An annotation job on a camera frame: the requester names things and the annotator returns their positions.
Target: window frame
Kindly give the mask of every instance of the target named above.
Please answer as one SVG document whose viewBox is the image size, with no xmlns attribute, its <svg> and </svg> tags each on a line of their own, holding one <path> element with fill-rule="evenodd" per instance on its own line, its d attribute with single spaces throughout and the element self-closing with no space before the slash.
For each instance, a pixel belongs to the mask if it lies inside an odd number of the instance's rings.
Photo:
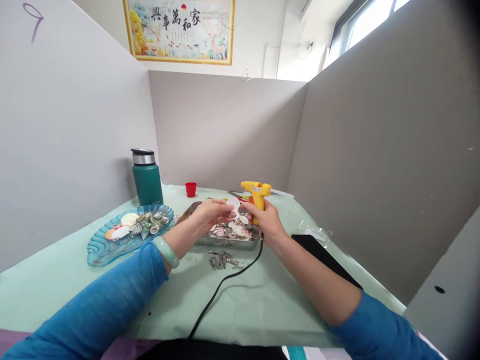
<svg viewBox="0 0 480 360">
<path fill-rule="evenodd" d="M 374 1 L 374 0 L 353 0 L 350 6 L 338 18 L 338 20 L 335 23 L 335 27 L 333 28 L 333 35 L 330 41 L 329 52 L 332 50 L 334 43 L 340 40 L 343 26 L 347 24 L 350 20 L 353 20 L 359 17 L 363 13 L 363 11 L 365 11 L 365 9 L 367 8 L 366 5 L 371 1 Z M 397 0 L 392 0 L 390 13 L 388 14 L 388 17 L 392 16 L 392 14 L 395 12 L 396 4 L 397 4 Z M 343 38 L 340 44 L 340 50 L 339 50 L 340 55 L 338 55 L 338 57 L 342 56 L 348 51 L 348 46 L 350 44 L 350 38 L 352 36 L 352 30 L 353 30 L 354 24 L 355 22 L 352 21 L 351 25 L 346 29 L 348 35 Z"/>
</svg>

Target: wall hook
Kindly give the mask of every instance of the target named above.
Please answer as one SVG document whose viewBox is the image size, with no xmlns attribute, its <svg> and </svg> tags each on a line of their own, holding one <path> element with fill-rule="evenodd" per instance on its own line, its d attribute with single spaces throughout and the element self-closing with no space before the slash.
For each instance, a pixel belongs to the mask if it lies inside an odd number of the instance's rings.
<svg viewBox="0 0 480 360">
<path fill-rule="evenodd" d="M 248 80 L 252 80 L 253 77 L 249 77 L 249 70 L 248 69 L 245 69 L 245 71 L 243 72 L 243 74 L 241 75 L 242 76 L 242 81 L 248 81 Z"/>
</svg>

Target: framed painting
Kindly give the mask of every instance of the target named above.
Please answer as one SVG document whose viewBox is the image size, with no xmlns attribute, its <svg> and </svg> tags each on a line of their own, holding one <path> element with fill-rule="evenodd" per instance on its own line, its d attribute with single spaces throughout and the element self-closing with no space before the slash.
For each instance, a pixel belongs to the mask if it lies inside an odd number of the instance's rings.
<svg viewBox="0 0 480 360">
<path fill-rule="evenodd" d="M 235 0 L 123 0 L 123 8 L 137 60 L 232 65 Z"/>
</svg>

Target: window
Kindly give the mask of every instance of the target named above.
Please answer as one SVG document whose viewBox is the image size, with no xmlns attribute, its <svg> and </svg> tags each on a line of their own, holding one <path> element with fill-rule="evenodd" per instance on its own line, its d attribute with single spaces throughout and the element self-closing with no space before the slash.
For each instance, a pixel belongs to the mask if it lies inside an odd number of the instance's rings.
<svg viewBox="0 0 480 360">
<path fill-rule="evenodd" d="M 335 24 L 327 65 L 358 44 L 409 0 L 355 0 Z"/>
</svg>

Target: hole in partition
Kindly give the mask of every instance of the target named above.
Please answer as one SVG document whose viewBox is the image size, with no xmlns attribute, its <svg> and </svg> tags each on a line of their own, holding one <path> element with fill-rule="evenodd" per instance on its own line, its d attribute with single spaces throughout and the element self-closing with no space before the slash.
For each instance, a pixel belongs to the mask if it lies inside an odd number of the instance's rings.
<svg viewBox="0 0 480 360">
<path fill-rule="evenodd" d="M 445 294 L 445 290 L 441 288 L 440 286 L 435 285 L 435 290 L 437 290 L 440 294 Z"/>
</svg>

